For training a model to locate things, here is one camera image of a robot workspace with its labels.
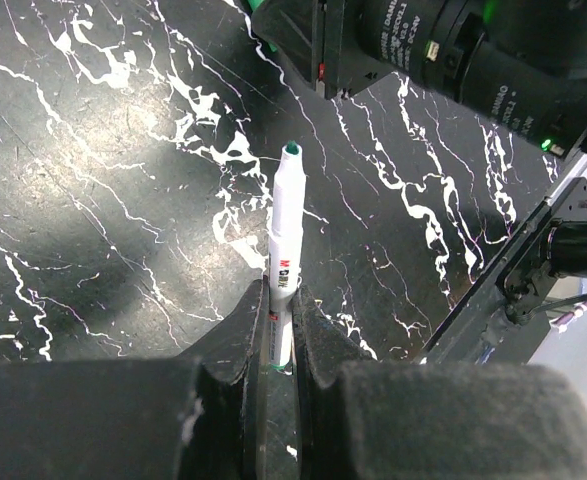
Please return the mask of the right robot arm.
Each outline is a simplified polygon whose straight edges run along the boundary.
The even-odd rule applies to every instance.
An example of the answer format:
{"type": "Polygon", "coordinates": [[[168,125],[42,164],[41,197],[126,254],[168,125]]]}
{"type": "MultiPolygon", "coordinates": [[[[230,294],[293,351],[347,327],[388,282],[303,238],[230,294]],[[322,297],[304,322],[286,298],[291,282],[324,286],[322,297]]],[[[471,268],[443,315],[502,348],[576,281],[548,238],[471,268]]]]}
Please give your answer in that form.
{"type": "Polygon", "coordinates": [[[587,154],[587,1],[264,1],[251,24],[326,99],[398,72],[544,152],[587,154]]]}

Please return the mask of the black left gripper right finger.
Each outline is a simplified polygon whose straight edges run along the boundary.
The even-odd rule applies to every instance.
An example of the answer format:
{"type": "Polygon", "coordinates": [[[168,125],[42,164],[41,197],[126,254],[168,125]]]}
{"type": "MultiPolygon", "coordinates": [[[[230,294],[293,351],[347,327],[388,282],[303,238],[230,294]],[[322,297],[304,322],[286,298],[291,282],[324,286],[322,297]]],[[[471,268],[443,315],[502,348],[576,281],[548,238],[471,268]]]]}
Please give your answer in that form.
{"type": "Polygon", "coordinates": [[[587,479],[587,409],[543,366],[374,360],[292,301],[303,479],[587,479]]]}

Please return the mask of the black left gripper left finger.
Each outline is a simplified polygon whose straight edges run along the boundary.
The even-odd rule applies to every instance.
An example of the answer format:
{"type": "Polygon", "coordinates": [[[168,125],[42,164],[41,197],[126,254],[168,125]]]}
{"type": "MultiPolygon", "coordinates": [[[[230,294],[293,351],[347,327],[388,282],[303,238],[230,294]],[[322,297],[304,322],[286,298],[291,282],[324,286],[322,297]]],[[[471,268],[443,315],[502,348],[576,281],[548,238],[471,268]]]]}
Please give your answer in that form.
{"type": "Polygon", "coordinates": [[[261,479],[268,285],[181,354],[0,363],[0,479],[261,479]]]}

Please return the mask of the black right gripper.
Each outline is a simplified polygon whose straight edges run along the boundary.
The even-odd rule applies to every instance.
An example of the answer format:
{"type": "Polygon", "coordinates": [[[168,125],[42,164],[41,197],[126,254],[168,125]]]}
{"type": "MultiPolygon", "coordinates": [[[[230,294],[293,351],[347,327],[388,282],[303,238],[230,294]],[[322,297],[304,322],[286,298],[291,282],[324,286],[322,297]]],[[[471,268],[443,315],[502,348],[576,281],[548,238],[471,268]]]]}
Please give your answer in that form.
{"type": "Polygon", "coordinates": [[[262,1],[251,23],[330,100],[353,96],[392,71],[424,86],[429,52],[443,42],[452,7],[451,1],[328,1],[321,34],[322,1],[262,1]]]}

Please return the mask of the white pen green end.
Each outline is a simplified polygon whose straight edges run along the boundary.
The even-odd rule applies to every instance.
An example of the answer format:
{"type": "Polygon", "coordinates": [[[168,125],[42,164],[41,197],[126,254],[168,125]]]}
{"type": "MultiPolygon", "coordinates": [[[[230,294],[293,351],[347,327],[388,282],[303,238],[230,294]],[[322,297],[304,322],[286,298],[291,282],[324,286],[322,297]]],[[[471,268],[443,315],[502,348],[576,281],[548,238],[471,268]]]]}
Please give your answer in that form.
{"type": "Polygon", "coordinates": [[[302,147],[289,141],[274,175],[269,231],[269,362],[278,369],[288,364],[292,351],[291,302],[301,273],[305,192],[302,147]]]}

